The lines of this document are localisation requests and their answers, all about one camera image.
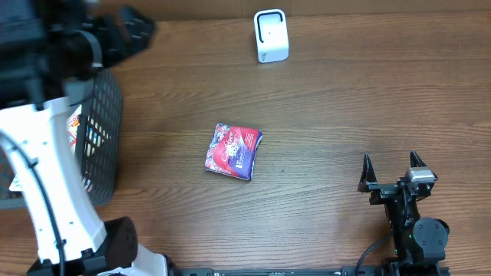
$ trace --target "black wire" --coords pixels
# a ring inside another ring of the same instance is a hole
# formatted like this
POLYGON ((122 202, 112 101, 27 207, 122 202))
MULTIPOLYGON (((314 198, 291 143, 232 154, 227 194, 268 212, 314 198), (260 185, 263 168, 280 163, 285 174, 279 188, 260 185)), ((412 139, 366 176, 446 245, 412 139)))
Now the black wire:
POLYGON ((29 161, 28 156, 24 153, 24 151, 17 146, 17 144, 14 142, 12 138, 9 136, 5 135, 4 133, 0 133, 0 137, 3 136, 11 145, 12 145, 12 150, 17 150, 21 156, 22 159, 25 162, 25 165, 31 169, 31 173, 36 179, 36 183, 39 186, 39 189, 41 190, 41 194, 43 196, 44 203, 46 205, 46 209, 48 210, 48 215, 49 215, 49 220, 51 222, 51 227, 53 228, 53 233, 54 233, 54 240, 56 241, 56 248, 58 249, 58 254, 60 258, 60 275, 64 276, 64 250, 63 250, 63 241, 61 240, 61 235, 60 232, 58 231, 58 225, 56 223, 56 219, 54 218, 54 213, 53 213, 53 208, 51 207, 51 203, 48 198, 48 194, 46 193, 46 190, 44 189, 44 186, 42 185, 41 178, 38 175, 38 172, 34 169, 37 163, 31 163, 29 161))
POLYGON ((403 199, 404 199, 404 215, 402 216, 404 218, 403 223, 406 225, 406 220, 407 220, 407 196, 406 196, 406 188, 403 186, 402 188, 402 194, 403 194, 403 199))
POLYGON ((385 237, 379 239, 376 241, 374 244, 371 245, 363 254, 361 255, 360 259, 358 260, 358 263, 356 263, 356 268, 354 269, 354 276, 358 276, 358 271, 360 270, 361 263, 367 257, 368 253, 370 253, 372 250, 374 250, 378 245, 381 245, 382 243, 386 242, 390 237, 392 237, 392 232, 389 235, 386 235, 385 237))

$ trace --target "snack package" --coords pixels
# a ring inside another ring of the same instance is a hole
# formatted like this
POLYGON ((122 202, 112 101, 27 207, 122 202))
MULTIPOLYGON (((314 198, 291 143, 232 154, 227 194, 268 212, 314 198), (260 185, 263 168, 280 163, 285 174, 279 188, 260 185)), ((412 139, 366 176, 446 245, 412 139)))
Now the snack package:
POLYGON ((206 154, 206 170, 251 180, 261 139, 261 130, 217 123, 206 154))
POLYGON ((79 104, 78 108, 73 112, 73 114, 68 117, 67 128, 68 128, 68 142, 70 144, 71 153, 75 154, 75 146, 77 145, 77 129, 80 121, 78 116, 81 114, 82 105, 79 104))

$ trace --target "black mesh basket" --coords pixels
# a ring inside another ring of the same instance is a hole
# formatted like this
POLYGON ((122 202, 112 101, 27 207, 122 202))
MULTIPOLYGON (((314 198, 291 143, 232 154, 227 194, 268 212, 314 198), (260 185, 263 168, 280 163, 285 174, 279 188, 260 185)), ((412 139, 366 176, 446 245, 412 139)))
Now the black mesh basket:
MULTIPOLYGON (((109 70, 94 79, 67 83, 65 90, 72 115, 79 107, 74 156, 81 165, 81 185, 94 205, 108 202, 114 194, 117 149, 120 135, 121 92, 109 70)), ((0 150, 0 209, 25 207, 21 192, 8 187, 14 178, 12 168, 0 150)))

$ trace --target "white arm segment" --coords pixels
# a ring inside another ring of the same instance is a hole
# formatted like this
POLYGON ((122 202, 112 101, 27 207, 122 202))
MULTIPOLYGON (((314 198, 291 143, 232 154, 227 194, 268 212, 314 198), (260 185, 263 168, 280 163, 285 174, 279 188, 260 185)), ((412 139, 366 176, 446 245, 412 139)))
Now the white arm segment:
MULTIPOLYGON (((67 137, 68 99, 0 110, 0 134, 9 136, 31 159, 51 201, 54 217, 64 245, 65 260, 81 257, 83 250, 95 252, 106 237, 106 228, 95 212, 81 183, 80 167, 70 151, 67 137)), ((41 190, 31 170, 17 150, 0 135, 0 145, 22 183, 22 194, 29 208, 38 240, 38 255, 52 264, 59 263, 58 249, 41 190)))

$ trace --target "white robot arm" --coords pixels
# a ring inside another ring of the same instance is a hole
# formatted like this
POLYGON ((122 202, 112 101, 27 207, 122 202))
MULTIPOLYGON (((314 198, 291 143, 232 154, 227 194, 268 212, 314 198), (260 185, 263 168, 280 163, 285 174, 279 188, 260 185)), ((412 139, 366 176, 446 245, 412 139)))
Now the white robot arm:
POLYGON ((40 264, 51 264, 50 271, 61 268, 60 274, 166 276, 165 258, 137 244, 128 218, 109 223, 107 230, 97 216, 69 149, 66 97, 46 101, 43 110, 34 104, 3 109, 0 118, 0 144, 22 183, 40 264), (74 264, 83 271, 66 269, 74 264))

